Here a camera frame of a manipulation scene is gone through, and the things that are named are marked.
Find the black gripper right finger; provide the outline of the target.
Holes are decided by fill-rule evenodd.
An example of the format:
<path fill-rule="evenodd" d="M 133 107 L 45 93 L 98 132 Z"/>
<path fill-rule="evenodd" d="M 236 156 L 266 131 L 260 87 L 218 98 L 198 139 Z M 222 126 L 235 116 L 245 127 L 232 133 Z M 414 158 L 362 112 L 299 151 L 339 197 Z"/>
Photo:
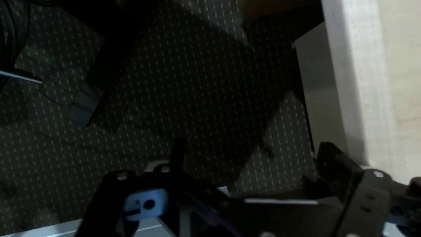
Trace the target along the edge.
<path fill-rule="evenodd" d="M 316 168 L 343 203 L 337 237 L 385 237 L 394 224 L 404 237 L 421 237 L 421 178 L 399 183 L 389 173 L 362 169 L 332 143 L 319 148 Z"/>

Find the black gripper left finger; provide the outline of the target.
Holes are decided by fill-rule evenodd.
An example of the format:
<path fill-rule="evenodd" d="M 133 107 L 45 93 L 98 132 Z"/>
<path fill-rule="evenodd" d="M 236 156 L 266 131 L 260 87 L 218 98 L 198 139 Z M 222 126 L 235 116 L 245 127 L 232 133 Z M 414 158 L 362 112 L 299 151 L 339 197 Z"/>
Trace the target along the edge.
<path fill-rule="evenodd" d="M 77 237 L 135 237 L 143 223 L 160 220 L 175 237 L 241 237 L 224 215 L 232 199 L 185 172 L 187 140 L 179 137 L 170 160 L 152 172 L 107 174 L 77 231 Z"/>

